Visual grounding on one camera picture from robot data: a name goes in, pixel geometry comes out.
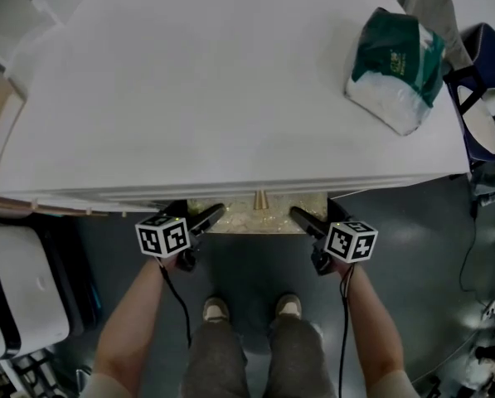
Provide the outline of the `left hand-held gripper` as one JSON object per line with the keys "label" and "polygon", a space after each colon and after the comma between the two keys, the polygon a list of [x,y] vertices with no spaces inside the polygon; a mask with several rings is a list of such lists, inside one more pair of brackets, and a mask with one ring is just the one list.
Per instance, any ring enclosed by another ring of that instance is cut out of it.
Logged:
{"label": "left hand-held gripper", "polygon": [[197,237],[209,231],[225,213],[225,205],[218,203],[188,217],[187,200],[172,201],[160,211],[160,216],[151,216],[135,225],[139,248],[144,255],[159,260],[176,256],[177,267],[191,272],[197,264]]}

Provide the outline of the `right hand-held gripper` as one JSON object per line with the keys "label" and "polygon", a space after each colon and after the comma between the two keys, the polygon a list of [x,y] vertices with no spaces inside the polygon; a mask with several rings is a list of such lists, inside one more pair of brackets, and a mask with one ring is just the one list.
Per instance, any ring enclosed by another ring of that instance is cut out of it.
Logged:
{"label": "right hand-held gripper", "polygon": [[371,258],[378,230],[363,221],[350,221],[351,215],[333,199],[327,200],[327,224],[298,206],[290,208],[291,219],[308,235],[319,239],[311,260],[318,275],[331,272],[337,260],[354,264]]}

